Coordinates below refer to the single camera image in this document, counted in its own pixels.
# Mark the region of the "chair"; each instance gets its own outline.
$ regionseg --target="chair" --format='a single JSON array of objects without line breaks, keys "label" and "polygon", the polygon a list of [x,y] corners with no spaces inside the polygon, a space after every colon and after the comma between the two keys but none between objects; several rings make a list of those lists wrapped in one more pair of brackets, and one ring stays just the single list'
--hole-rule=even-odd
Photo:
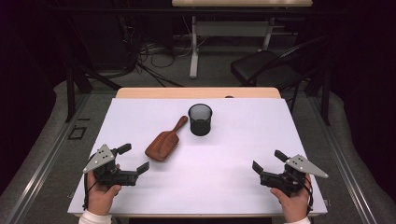
[{"label": "chair", "polygon": [[305,72],[297,72],[294,67],[307,57],[316,56],[328,42],[329,37],[325,35],[294,46],[281,55],[263,50],[232,62],[231,72],[242,83],[241,86],[275,87],[279,91],[294,88],[290,99],[292,113],[301,82],[316,74],[324,63],[309,66]]}]

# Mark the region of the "wooden scoop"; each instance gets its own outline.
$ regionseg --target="wooden scoop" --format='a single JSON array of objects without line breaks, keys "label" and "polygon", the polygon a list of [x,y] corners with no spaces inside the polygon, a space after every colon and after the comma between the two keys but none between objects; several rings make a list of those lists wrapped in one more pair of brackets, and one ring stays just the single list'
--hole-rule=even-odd
[{"label": "wooden scoop", "polygon": [[178,143],[177,131],[187,120],[188,118],[183,116],[172,131],[160,133],[146,149],[146,155],[155,161],[164,161],[175,149]]}]

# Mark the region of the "black mesh cup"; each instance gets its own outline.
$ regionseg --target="black mesh cup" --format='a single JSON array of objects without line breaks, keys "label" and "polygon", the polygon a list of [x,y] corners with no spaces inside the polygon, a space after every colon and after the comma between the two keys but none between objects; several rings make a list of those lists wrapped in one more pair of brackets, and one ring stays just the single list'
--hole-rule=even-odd
[{"label": "black mesh cup", "polygon": [[204,136],[210,132],[212,109],[208,105],[197,104],[189,109],[190,130],[197,136]]}]

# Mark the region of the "hand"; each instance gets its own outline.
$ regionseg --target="hand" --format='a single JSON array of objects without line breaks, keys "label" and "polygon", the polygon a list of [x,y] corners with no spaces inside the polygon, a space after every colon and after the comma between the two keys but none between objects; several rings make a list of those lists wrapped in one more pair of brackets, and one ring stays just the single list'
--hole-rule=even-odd
[{"label": "hand", "polygon": [[[309,186],[311,182],[310,176],[306,175],[305,179],[309,180],[309,182],[305,180],[305,185],[311,189],[311,186]],[[309,193],[305,188],[300,189],[296,193],[292,193],[290,197],[280,189],[271,189],[270,191],[282,204],[283,215],[285,216],[286,222],[296,222],[306,217]]]},{"label": "hand", "polygon": [[113,198],[119,193],[121,186],[114,185],[108,189],[107,186],[96,183],[93,171],[89,171],[87,176],[87,187],[88,189],[92,187],[88,192],[88,211],[97,216],[108,215],[108,211],[110,211],[111,205],[113,204]]}]

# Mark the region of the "white tabletop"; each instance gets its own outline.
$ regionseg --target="white tabletop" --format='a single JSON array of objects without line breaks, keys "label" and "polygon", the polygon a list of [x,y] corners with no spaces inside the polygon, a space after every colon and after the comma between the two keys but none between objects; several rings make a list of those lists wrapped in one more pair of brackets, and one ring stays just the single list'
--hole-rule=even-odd
[{"label": "white tabletop", "polygon": [[[180,142],[165,162],[148,158],[144,151],[152,140],[172,130],[197,103],[213,110],[211,132],[197,137],[188,123],[178,131]],[[113,99],[92,154],[102,144],[114,148],[126,143],[132,149],[117,157],[121,169],[134,171],[146,161],[150,168],[135,187],[123,187],[115,198],[110,213],[119,217],[281,216],[277,198],[260,185],[252,162],[280,174],[284,163],[274,156],[276,149],[290,157],[305,156],[283,99]],[[325,214],[313,176],[312,183],[311,215]],[[83,213],[83,199],[81,178],[68,213]]]},{"label": "white tabletop", "polygon": [[311,7],[312,0],[173,0],[174,7]]}]

